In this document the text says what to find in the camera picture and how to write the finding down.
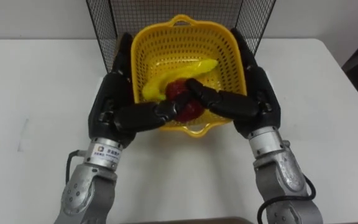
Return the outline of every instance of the red apple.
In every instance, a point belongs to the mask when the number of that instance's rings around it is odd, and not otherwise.
[[[168,100],[173,100],[177,95],[183,93],[184,91],[188,91],[185,86],[186,79],[181,78],[171,82],[167,85],[165,89],[165,95]],[[196,101],[195,99],[191,99],[185,106],[185,108],[179,112],[178,116],[175,118],[175,121],[179,121],[182,123],[191,121],[200,117],[204,113],[203,106]]]

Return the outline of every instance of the basket handle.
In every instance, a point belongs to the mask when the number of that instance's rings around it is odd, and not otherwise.
[[[166,128],[166,127],[161,127],[160,129],[163,131],[183,131],[186,134],[190,135],[193,138],[201,138],[203,137],[208,130],[210,130],[211,128],[215,127],[215,126],[219,126],[222,124],[226,124],[228,121],[226,122],[217,122],[217,123],[212,123],[212,124],[206,124],[205,127],[203,127],[202,129],[200,129],[199,131],[194,131],[194,130],[190,130],[185,126],[179,126],[179,127],[170,127],[170,128]]]
[[[167,22],[167,25],[173,27],[177,22],[186,22],[186,23],[190,24],[191,26],[194,26],[197,24],[197,21],[190,18],[189,16],[184,15],[184,14],[179,14],[179,15],[176,15],[174,18],[172,18],[169,22]]]

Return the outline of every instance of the label sticker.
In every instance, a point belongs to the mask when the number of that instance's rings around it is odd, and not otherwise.
[[[104,144],[95,144],[93,147],[92,157],[97,159],[104,159],[109,162],[118,163],[121,157],[121,151],[115,147]]]

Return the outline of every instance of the cable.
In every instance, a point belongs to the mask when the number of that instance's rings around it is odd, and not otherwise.
[[[282,202],[282,201],[286,201],[286,200],[313,200],[316,197],[316,189],[314,187],[314,185],[311,183],[311,181],[307,178],[306,175],[303,175],[305,177],[306,183],[309,185],[311,194],[309,196],[279,196],[279,197],[275,197],[272,199],[267,200],[266,202],[264,202],[258,209],[258,213],[257,213],[257,221],[258,224],[263,224],[262,222],[262,214],[264,212],[264,210],[271,204],[276,203],[276,202]]]
[[[71,153],[69,153],[66,163],[66,184],[68,183],[68,180],[70,179],[70,165],[71,165],[71,159],[75,156],[78,156],[80,150],[75,150]]]

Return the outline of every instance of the mesh basket wall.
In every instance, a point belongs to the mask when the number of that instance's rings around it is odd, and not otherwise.
[[[86,0],[106,70],[112,68],[117,38],[167,22],[177,14],[236,27],[256,53],[276,0]]]

